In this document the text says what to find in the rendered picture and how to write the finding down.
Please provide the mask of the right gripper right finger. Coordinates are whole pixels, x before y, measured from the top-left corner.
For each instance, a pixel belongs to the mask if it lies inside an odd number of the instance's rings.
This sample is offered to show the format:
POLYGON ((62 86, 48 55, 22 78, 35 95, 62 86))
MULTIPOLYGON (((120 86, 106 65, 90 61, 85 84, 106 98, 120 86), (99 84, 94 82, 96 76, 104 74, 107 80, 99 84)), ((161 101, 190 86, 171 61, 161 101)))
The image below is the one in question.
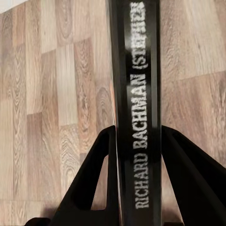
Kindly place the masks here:
POLYGON ((164 125, 161 152, 184 226, 226 226, 226 169, 164 125))

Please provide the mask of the hardback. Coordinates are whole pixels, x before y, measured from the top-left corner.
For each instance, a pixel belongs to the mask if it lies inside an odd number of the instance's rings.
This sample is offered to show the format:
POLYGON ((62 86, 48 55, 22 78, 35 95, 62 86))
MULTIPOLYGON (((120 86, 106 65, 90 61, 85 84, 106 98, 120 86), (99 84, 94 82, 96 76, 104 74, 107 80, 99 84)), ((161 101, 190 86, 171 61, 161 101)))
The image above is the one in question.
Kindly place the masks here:
POLYGON ((162 226, 161 0, 105 0, 122 226, 162 226))

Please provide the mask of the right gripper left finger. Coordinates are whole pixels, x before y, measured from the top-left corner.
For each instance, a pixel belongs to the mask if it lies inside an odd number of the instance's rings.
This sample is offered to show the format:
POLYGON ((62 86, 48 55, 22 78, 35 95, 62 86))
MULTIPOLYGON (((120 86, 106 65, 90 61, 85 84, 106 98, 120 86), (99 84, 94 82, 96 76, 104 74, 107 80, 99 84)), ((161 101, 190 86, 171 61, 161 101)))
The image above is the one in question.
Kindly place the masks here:
POLYGON ((99 133, 48 226, 120 226, 115 125, 99 133), (106 209, 90 210, 107 155, 106 209))

